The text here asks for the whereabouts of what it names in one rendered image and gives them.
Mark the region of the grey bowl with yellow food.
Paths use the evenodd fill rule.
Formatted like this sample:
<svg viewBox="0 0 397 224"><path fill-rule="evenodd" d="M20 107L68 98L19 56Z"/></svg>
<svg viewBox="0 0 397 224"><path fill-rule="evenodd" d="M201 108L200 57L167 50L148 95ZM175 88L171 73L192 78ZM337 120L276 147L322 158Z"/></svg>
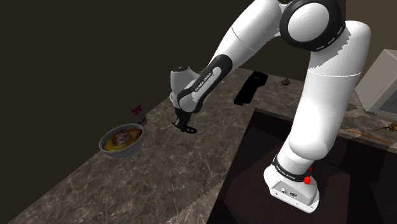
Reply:
<svg viewBox="0 0 397 224"><path fill-rule="evenodd" d="M139 151L144 142L144 129L136 123L116 127L99 141L99 149L112 158L126 158Z"/></svg>

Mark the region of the black flat rectangular object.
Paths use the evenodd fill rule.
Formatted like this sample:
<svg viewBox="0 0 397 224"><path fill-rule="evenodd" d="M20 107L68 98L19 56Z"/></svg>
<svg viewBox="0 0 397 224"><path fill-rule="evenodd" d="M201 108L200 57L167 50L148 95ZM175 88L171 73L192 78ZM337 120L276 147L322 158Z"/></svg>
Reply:
<svg viewBox="0 0 397 224"><path fill-rule="evenodd" d="M268 75L258 71L253 71L250 77L243 84L239 93L234 99L234 104L243 106L244 104L250 104L258 87L262 87L266 84Z"/></svg>

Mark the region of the dark robot stand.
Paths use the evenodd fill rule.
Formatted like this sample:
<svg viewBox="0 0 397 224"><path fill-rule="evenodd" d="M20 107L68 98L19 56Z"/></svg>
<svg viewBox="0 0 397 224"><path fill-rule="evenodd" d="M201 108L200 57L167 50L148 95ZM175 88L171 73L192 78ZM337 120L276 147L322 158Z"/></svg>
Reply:
<svg viewBox="0 0 397 224"><path fill-rule="evenodd" d="M254 110L207 224L397 224L397 154L346 137L313 165L320 195L313 213L271 196L263 172L291 124Z"/></svg>

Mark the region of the thin orange stick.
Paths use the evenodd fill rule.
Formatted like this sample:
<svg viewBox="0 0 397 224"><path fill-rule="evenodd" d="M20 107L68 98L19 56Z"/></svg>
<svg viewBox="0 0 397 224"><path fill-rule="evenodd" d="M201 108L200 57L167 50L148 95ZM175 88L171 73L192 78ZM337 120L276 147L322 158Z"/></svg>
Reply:
<svg viewBox="0 0 397 224"><path fill-rule="evenodd" d="M369 134L364 134L362 132L358 132L358 131L355 131L355 130L352 130L352 129L348 129L347 131L352 133L352 134L355 134L357 136L360 136L360 137L367 137L367 138L374 139L376 141L380 141L380 142L387 143L387 144L391 144L392 143L392 142L390 142L388 140L385 140L385 139L382 139L382 138L379 138L379 137L375 137L375 136L371 136Z"/></svg>

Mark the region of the white box appliance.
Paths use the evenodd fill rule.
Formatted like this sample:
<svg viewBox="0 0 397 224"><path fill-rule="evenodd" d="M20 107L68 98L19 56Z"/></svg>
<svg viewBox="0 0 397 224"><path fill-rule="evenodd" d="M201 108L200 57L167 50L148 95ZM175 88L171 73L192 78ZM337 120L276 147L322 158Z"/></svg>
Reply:
<svg viewBox="0 0 397 224"><path fill-rule="evenodd" d="M365 112L397 121L397 50L384 49L355 91Z"/></svg>

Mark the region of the brown twig-shaped object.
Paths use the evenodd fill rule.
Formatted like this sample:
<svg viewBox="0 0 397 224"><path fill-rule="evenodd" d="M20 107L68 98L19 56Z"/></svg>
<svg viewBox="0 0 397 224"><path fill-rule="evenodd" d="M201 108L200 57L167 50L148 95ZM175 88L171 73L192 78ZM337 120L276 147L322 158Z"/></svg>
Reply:
<svg viewBox="0 0 397 224"><path fill-rule="evenodd" d="M379 127L377 129L374 129L373 131L376 130L389 130L391 132L397 131L397 123L396 122L392 122L384 127Z"/></svg>

